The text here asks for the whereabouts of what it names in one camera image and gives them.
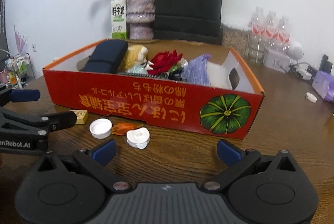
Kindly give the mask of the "water bottle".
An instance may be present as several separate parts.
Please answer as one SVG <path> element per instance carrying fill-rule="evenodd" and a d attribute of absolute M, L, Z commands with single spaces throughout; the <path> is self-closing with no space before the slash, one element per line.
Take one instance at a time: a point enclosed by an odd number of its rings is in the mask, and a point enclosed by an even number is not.
<path fill-rule="evenodd" d="M 276 12 L 270 10 L 266 16 L 265 30 L 264 30 L 264 42 L 265 47 L 269 48 L 275 43 L 278 35 L 278 22 L 276 18 Z"/>
<path fill-rule="evenodd" d="M 277 34 L 277 50 L 279 52 L 285 52 L 288 48 L 290 41 L 290 23 L 289 17 L 283 15 L 278 22 L 278 34 Z"/>
<path fill-rule="evenodd" d="M 263 35 L 265 30 L 265 18 L 263 14 L 263 8 L 256 7 L 255 12 L 251 16 L 250 28 L 251 33 L 249 40 L 261 39 L 265 46 L 265 42 L 263 41 Z"/>

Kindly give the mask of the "water bottle right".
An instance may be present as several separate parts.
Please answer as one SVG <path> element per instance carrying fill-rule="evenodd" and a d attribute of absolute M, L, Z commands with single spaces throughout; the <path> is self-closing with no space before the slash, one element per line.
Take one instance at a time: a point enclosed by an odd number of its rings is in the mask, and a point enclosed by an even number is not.
<path fill-rule="evenodd" d="M 290 41 L 290 23 L 289 17 L 283 15 L 278 22 L 278 34 L 277 34 L 277 50 L 279 52 L 285 52 L 288 48 Z"/>

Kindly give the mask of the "navy zippered pouch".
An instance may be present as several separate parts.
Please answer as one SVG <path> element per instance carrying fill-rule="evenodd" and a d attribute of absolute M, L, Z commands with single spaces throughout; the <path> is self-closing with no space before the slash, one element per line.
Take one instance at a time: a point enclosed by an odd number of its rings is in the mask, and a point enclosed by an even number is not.
<path fill-rule="evenodd" d="M 97 45 L 80 71 L 115 74 L 127 50 L 128 43 L 125 40 L 104 40 Z"/>

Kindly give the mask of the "beige mahjong tile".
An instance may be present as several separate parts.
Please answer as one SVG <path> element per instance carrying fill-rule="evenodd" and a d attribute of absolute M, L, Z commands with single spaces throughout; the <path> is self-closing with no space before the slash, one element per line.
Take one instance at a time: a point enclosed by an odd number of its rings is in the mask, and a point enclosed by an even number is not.
<path fill-rule="evenodd" d="M 71 110 L 76 115 L 76 124 L 84 125 L 88 120 L 89 113 L 87 110 Z"/>

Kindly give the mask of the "green white milk carton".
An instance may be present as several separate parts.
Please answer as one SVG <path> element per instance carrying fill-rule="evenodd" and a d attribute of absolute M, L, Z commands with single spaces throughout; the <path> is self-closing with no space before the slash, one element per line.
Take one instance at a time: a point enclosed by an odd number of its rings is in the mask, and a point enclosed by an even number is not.
<path fill-rule="evenodd" d="M 126 0 L 111 1 L 111 38 L 127 39 Z"/>

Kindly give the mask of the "white yellow plush sheep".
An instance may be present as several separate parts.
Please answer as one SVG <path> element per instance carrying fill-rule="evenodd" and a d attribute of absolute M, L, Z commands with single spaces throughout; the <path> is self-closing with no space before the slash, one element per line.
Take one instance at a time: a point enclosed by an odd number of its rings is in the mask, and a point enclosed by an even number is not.
<path fill-rule="evenodd" d="M 128 47 L 118 72 L 125 72 L 135 65 L 142 65 L 147 63 L 148 49 L 144 45 L 131 45 Z"/>

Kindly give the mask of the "white tin box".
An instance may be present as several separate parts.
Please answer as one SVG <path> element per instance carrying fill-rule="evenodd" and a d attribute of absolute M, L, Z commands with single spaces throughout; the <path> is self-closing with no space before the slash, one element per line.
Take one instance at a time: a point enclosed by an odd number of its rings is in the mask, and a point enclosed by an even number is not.
<path fill-rule="evenodd" d="M 263 65 L 275 71 L 288 73 L 290 71 L 290 57 L 282 52 L 268 49 L 264 52 Z"/>

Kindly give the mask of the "clear jar with seeds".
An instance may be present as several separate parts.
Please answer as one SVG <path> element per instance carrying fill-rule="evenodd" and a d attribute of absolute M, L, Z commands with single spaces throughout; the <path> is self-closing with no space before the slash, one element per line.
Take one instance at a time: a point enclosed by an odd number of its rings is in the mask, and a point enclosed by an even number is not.
<path fill-rule="evenodd" d="M 242 57 L 246 57 L 248 52 L 250 31 L 229 27 L 223 24 L 222 32 L 222 45 L 225 47 L 234 48 Z"/>

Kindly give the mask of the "red artificial rose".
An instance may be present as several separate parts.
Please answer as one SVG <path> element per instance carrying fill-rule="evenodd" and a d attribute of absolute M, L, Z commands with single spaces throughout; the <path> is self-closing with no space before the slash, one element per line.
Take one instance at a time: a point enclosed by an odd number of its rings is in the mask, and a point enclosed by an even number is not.
<path fill-rule="evenodd" d="M 183 57 L 183 54 L 178 54 L 176 50 L 169 52 L 160 52 L 157 53 L 152 59 L 151 66 L 152 70 L 148 70 L 149 75 L 159 75 L 163 72 L 167 72 L 172 66 L 178 64 L 178 62 Z"/>

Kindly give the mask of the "purple fabric drawstring bag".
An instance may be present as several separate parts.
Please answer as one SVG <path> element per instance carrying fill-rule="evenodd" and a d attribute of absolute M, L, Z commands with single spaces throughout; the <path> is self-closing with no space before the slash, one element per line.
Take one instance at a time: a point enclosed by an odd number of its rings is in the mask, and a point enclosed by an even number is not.
<path fill-rule="evenodd" d="M 191 61 L 182 70 L 182 78 L 185 78 L 188 83 L 210 86 L 207 72 L 207 62 L 211 58 L 210 54 L 202 54 Z"/>

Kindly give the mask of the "purple ceramic vase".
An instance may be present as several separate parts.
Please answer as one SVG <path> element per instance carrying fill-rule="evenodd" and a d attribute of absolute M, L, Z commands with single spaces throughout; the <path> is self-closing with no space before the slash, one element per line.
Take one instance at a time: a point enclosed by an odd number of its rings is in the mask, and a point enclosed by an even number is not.
<path fill-rule="evenodd" d="M 130 27 L 130 39 L 153 39 L 156 0 L 127 0 L 126 23 Z"/>

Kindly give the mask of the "small white round lid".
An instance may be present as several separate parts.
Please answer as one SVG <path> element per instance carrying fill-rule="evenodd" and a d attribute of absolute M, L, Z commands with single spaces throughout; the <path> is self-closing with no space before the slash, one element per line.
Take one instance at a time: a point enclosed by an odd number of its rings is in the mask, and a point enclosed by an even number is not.
<path fill-rule="evenodd" d="M 310 92 L 306 92 L 306 94 L 305 94 L 305 98 L 308 100 L 308 101 L 310 101 L 311 103 L 316 103 L 317 102 L 317 97 L 314 95 L 314 94 L 312 94 L 312 93 L 310 93 Z"/>

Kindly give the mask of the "large white bottle cap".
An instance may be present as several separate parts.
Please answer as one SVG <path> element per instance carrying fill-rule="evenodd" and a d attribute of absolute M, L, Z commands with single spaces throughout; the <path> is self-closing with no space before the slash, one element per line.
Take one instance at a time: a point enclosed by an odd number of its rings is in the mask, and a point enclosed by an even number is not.
<path fill-rule="evenodd" d="M 112 127 L 112 122 L 109 119 L 100 118 L 89 125 L 89 131 L 94 138 L 105 139 L 110 136 Z"/>

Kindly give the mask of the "clear plastic bag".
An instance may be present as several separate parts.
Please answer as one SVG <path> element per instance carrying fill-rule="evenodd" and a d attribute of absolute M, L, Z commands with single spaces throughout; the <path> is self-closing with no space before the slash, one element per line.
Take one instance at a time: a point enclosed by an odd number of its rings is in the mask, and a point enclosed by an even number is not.
<path fill-rule="evenodd" d="M 145 67 L 143 67 L 140 64 L 137 64 L 135 66 L 133 66 L 132 68 L 129 68 L 126 73 L 128 74 L 141 74 L 141 75 L 148 75 L 147 70 L 145 69 Z"/>

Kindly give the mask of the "water bottle left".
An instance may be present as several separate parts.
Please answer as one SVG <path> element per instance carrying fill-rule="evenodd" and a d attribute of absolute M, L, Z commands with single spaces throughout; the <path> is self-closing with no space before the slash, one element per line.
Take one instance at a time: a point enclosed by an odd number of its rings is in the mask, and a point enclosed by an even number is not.
<path fill-rule="evenodd" d="M 256 7 L 255 12 L 251 16 L 250 28 L 251 33 L 249 40 L 261 39 L 265 46 L 265 42 L 263 41 L 263 35 L 265 30 L 265 18 L 263 14 L 263 8 Z"/>

